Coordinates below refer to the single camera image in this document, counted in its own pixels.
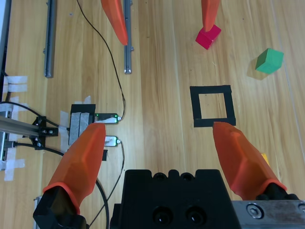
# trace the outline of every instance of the black tape square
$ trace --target black tape square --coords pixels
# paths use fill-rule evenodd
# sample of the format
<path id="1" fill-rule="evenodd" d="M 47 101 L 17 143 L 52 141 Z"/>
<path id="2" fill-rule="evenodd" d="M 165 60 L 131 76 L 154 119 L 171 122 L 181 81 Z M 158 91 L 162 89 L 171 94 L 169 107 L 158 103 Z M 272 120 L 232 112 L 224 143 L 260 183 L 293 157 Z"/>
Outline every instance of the black tape square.
<path id="1" fill-rule="evenodd" d="M 232 90 L 230 85 L 222 86 L 191 86 L 191 100 L 193 107 L 194 127 L 211 127 L 214 122 L 226 122 L 236 125 L 236 118 L 232 100 Z M 200 94 L 224 94 L 224 104 L 226 118 L 207 118 L 202 119 L 200 108 Z"/>

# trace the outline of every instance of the pink cube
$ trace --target pink cube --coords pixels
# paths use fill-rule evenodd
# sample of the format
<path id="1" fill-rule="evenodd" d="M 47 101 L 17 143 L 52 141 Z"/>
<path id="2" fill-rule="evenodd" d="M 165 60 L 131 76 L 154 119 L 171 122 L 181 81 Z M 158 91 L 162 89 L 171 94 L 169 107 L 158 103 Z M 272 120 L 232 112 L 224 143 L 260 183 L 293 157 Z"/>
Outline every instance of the pink cube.
<path id="1" fill-rule="evenodd" d="M 196 38 L 198 44 L 203 46 L 205 49 L 209 49 L 209 47 L 214 43 L 218 35 L 220 34 L 221 29 L 214 25 L 210 31 L 205 32 L 203 28 L 199 31 L 199 34 Z"/>

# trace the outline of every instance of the screw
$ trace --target screw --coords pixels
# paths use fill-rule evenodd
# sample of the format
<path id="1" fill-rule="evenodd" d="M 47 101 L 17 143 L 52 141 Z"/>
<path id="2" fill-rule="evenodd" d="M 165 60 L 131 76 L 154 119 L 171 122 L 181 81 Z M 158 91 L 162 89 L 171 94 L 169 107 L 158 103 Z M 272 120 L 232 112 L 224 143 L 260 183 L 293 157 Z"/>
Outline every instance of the screw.
<path id="1" fill-rule="evenodd" d="M 247 211 L 254 219 L 261 219 L 263 217 L 263 212 L 257 205 L 249 204 L 247 206 Z"/>
<path id="2" fill-rule="evenodd" d="M 305 213 L 305 204 L 300 204 L 300 205 L 299 205 L 299 209 L 300 209 L 303 213 Z"/>

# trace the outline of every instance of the wire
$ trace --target wire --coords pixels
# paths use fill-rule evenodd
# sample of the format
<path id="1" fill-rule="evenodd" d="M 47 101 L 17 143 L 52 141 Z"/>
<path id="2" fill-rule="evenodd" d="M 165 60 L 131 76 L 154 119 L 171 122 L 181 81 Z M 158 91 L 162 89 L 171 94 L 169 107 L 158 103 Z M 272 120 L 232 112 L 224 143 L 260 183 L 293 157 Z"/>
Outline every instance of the wire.
<path id="1" fill-rule="evenodd" d="M 63 156 L 62 152 L 60 152 L 58 150 L 55 150 L 55 149 L 47 148 L 47 147 L 38 147 L 38 146 L 31 145 L 31 144 L 18 143 L 18 142 L 14 142 L 13 146 L 14 147 L 17 147 L 17 146 L 26 146 L 26 147 L 34 148 L 36 150 L 46 150 L 46 151 L 55 153 L 57 155 Z M 106 229 L 109 229 L 109 224 L 110 224 L 110 215 L 109 215 L 109 206 L 108 206 L 109 198 L 108 199 L 106 198 L 105 192 L 102 189 L 102 186 L 101 186 L 100 181 L 98 179 L 96 179 L 95 184 L 96 184 L 97 188 L 99 189 L 99 191 L 101 193 L 101 196 L 103 198 L 103 201 L 104 201 L 103 207 L 105 207 L 105 209 L 106 209 Z"/>
<path id="2" fill-rule="evenodd" d="M 60 156 L 63 156 L 63 153 L 58 151 L 58 150 L 55 150 L 55 149 L 51 149 L 51 148 L 47 148 L 47 147 L 39 147 L 39 146 L 34 146 L 34 145 L 31 145 L 31 144 L 26 144 L 26 143 L 19 143 L 19 142 L 14 142 L 14 147 L 17 147 L 17 146 L 26 146 L 26 147 L 31 147 L 31 148 L 34 148 L 36 150 L 46 150 L 46 151 L 49 151 L 49 152 L 52 152 L 52 153 L 55 153 L 57 155 L 60 155 Z"/>
<path id="3" fill-rule="evenodd" d="M 4 75 L 4 77 L 5 77 L 5 76 L 9 76 L 9 75 L 7 75 L 6 72 L 3 71 L 3 70 L 1 71 L 1 73 Z M 8 101 L 10 100 L 10 95 L 11 95 L 11 92 L 6 92 L 6 98 L 5 98 L 5 101 L 6 101 L 6 102 L 8 102 Z"/>
<path id="4" fill-rule="evenodd" d="M 109 216 L 109 206 L 108 206 L 108 199 L 106 198 L 105 192 L 102 189 L 102 186 L 100 185 L 100 181 L 97 179 L 95 182 L 97 188 L 99 189 L 103 201 L 104 201 L 104 206 L 105 206 L 105 210 L 106 210 L 106 229 L 109 229 L 109 224 L 110 224 L 110 216 Z"/>
<path id="5" fill-rule="evenodd" d="M 44 116 L 41 116 L 41 115 L 40 115 L 39 113 L 37 113 L 36 111 L 34 111 L 34 110 L 30 109 L 29 107 L 24 106 L 24 105 L 22 105 L 22 104 L 17 104 L 17 103 L 14 103 L 14 102 L 0 102 L 0 104 L 13 104 L 13 105 L 15 105 L 15 106 L 20 106 L 20 107 L 22 107 L 22 108 L 24 108 L 24 109 L 26 109 L 26 110 L 28 110 L 28 111 L 31 111 L 33 114 L 37 115 L 39 118 L 41 118 L 42 120 L 44 120 L 44 121 L 50 123 L 51 125 L 53 125 L 53 126 L 55 126 L 55 127 L 59 127 L 58 124 L 56 124 L 56 123 L 50 121 L 49 119 L 45 118 Z"/>
<path id="6" fill-rule="evenodd" d="M 34 145 L 31 145 L 31 144 L 26 144 L 26 143 L 18 143 L 18 142 L 14 142 L 14 147 L 16 146 L 27 146 L 27 147 L 31 147 L 31 148 L 35 148 L 36 150 L 46 150 L 46 151 L 49 151 L 49 152 L 52 152 L 52 153 L 55 153 L 57 155 L 60 155 L 60 156 L 63 156 L 63 153 L 58 151 L 58 150 L 55 150 L 55 149 L 51 149 L 51 148 L 47 148 L 47 147 L 38 147 L 38 146 L 34 146 Z M 104 205 L 101 207 L 101 209 L 99 210 L 99 212 L 96 214 L 95 218 L 92 220 L 92 222 L 89 224 L 89 228 L 92 226 L 92 224 L 95 222 L 95 220 L 97 219 L 97 217 L 100 215 L 101 211 L 105 208 L 106 210 L 106 229 L 109 229 L 109 223 L 110 223 L 110 216 L 109 216 L 109 206 L 108 206 L 108 200 L 110 199 L 110 197 L 112 196 L 116 186 L 118 185 L 119 181 L 120 181 L 120 178 L 122 176 L 122 173 L 123 173 L 123 169 L 124 169 L 124 164 L 125 164 L 125 151 L 124 151 L 124 146 L 123 146 L 123 142 L 121 141 L 121 148 L 122 148 L 122 167 L 121 167 L 121 171 L 120 171 L 120 175 L 118 177 L 118 179 L 116 180 L 114 186 L 113 186 L 113 189 L 110 193 L 110 195 L 108 196 L 108 198 L 106 198 L 106 195 L 105 195 L 105 192 L 103 191 L 102 189 L 102 186 L 100 185 L 100 182 L 99 180 L 97 179 L 95 184 L 97 186 L 97 188 L 99 189 L 100 193 L 101 193 L 101 196 L 103 198 L 103 201 L 104 201 Z"/>
<path id="7" fill-rule="evenodd" d="M 112 60 L 112 63 L 113 63 L 113 67 L 114 67 L 114 70 L 115 70 L 115 74 L 116 74 L 116 78 L 118 80 L 118 84 L 119 84 L 119 87 L 120 87 L 120 90 L 121 90 L 121 93 L 122 93 L 122 100 L 123 100 L 123 115 L 122 115 L 122 119 L 124 118 L 125 116 L 125 110 L 126 110 L 126 100 L 125 100 L 125 96 L 124 96 L 124 93 L 123 93 L 123 89 L 122 89 L 122 86 L 121 86 L 121 82 L 120 82 L 120 79 L 119 79 L 119 75 L 118 75 L 118 71 L 116 70 L 116 66 L 115 66 L 115 62 L 114 62 L 114 59 L 113 59 L 113 55 L 112 55 L 112 52 L 108 46 L 108 43 L 106 42 L 106 40 L 104 39 L 104 37 L 101 35 L 101 33 L 92 25 L 92 23 L 88 20 L 88 18 L 86 17 L 86 15 L 84 14 L 84 12 L 82 11 L 82 8 L 81 8 L 81 5 L 79 3 L 79 0 L 76 0 L 77 3 L 78 3 L 78 6 L 80 7 L 80 10 L 81 10 L 81 13 L 82 15 L 84 16 L 84 18 L 86 19 L 86 21 L 91 25 L 91 27 L 99 34 L 99 36 L 103 39 L 103 41 L 105 42 L 107 48 L 108 48 L 108 51 L 110 53 L 110 56 L 111 56 L 111 60 Z"/>
<path id="8" fill-rule="evenodd" d="M 118 179 L 117 179 L 116 182 L 115 182 L 115 185 L 113 186 L 113 189 L 112 189 L 110 195 L 108 196 L 107 201 L 110 199 L 110 197 L 111 197 L 111 195 L 113 194 L 113 192 L 114 192 L 114 190 L 115 190 L 117 184 L 119 183 L 119 180 L 120 180 L 120 178 L 121 178 L 121 175 L 122 175 L 122 172 L 123 172 L 123 169 L 124 169 L 124 164 L 125 164 L 125 152 L 124 152 L 124 146 L 123 146 L 123 142 L 122 142 L 122 141 L 121 141 L 121 147 L 122 147 L 122 156 L 123 156 L 121 172 L 120 172 L 120 175 L 119 175 Z M 101 209 L 99 210 L 99 212 L 97 213 L 97 215 L 95 216 L 95 218 L 92 220 L 91 224 L 89 224 L 89 227 L 92 226 L 92 224 L 95 222 L 95 220 L 97 219 L 97 217 L 99 216 L 99 214 L 101 213 L 101 211 L 104 209 L 104 207 L 106 207 L 106 206 L 103 205 L 103 206 L 101 207 Z"/>

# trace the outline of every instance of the wood grain surface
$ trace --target wood grain surface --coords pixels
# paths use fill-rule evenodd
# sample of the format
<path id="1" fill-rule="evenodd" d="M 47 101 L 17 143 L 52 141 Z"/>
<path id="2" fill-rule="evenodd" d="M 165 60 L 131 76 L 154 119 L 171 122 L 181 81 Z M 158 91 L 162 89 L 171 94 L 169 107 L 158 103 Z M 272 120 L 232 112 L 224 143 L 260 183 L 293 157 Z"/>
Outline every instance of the wood grain surface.
<path id="1" fill-rule="evenodd" d="M 230 85 L 236 127 L 267 154 L 288 191 L 305 198 L 302 0 L 222 0 L 216 19 L 222 32 L 209 51 L 195 42 L 202 27 L 199 0 L 133 0 L 131 75 L 124 74 L 123 46 L 100 0 L 80 4 L 108 42 L 126 98 L 124 119 L 107 126 L 107 135 L 123 142 L 124 170 L 167 174 L 177 169 L 194 174 L 209 168 L 222 173 L 212 128 L 193 127 L 190 86 Z M 76 0 L 58 1 L 54 78 L 44 78 L 46 12 L 43 1 L 13 0 L 6 72 L 29 76 L 28 91 L 13 96 L 57 123 L 61 111 L 70 113 L 71 104 L 87 96 L 97 105 L 97 113 L 121 115 L 121 92 L 107 47 Z M 285 53 L 282 68 L 271 75 L 254 70 L 256 58 L 266 48 Z M 201 108 L 207 118 L 225 116 L 221 95 L 201 96 Z M 19 113 L 24 122 L 34 118 Z M 60 137 L 47 140 L 49 147 L 60 145 Z M 17 158 L 25 158 L 26 166 L 15 170 L 12 182 L 4 182 L 0 173 L 1 228 L 32 228 L 32 200 L 41 195 L 61 159 L 21 146 Z M 99 172 L 107 196 L 121 165 L 121 146 L 109 148 Z M 226 186 L 231 199 L 240 199 Z M 109 200 L 111 215 L 114 203 L 121 201 L 122 187 L 123 177 Z M 81 214 L 90 223 L 102 205 L 95 188 L 83 201 Z M 103 210 L 92 228 L 104 227 Z"/>

